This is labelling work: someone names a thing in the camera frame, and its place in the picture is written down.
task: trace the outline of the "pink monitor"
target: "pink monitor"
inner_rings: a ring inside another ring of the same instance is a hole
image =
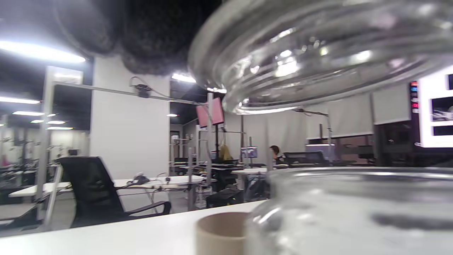
[[[214,98],[212,101],[213,108],[212,108],[212,123],[215,124],[222,124],[225,122],[223,117],[223,109],[222,103],[220,98]],[[201,128],[207,127],[209,123],[209,119],[207,116],[208,109],[207,106],[199,105],[197,106],[197,115],[198,115],[198,123],[200,124]]]

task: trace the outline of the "glass jar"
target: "glass jar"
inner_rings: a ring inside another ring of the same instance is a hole
[[[272,171],[247,221],[248,255],[451,255],[453,169]]]
[[[228,0],[194,39],[225,110],[273,113],[403,84],[453,64],[453,1]]]

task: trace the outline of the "beige cup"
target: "beige cup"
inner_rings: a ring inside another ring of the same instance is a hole
[[[197,255],[244,255],[246,212],[207,216],[197,222]]]

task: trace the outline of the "chair armrest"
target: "chair armrest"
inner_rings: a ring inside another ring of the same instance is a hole
[[[141,207],[141,208],[137,208],[137,209],[132,210],[132,211],[126,211],[125,214],[131,215],[131,214],[143,212],[143,211],[146,211],[146,210],[149,210],[149,209],[153,209],[153,208],[158,207],[158,206],[164,206],[164,211],[162,212],[162,215],[170,214],[171,203],[168,202],[168,201],[159,201],[159,202],[156,202],[154,204],[150,204],[150,205],[147,205],[147,206],[144,206],[144,207]]]

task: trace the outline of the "white pillar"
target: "white pillar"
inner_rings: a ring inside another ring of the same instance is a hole
[[[129,79],[139,76],[169,94],[169,77],[129,72],[119,57],[96,58],[93,85],[132,92]],[[113,179],[148,177],[169,170],[169,102],[93,91],[90,155],[101,156]]]

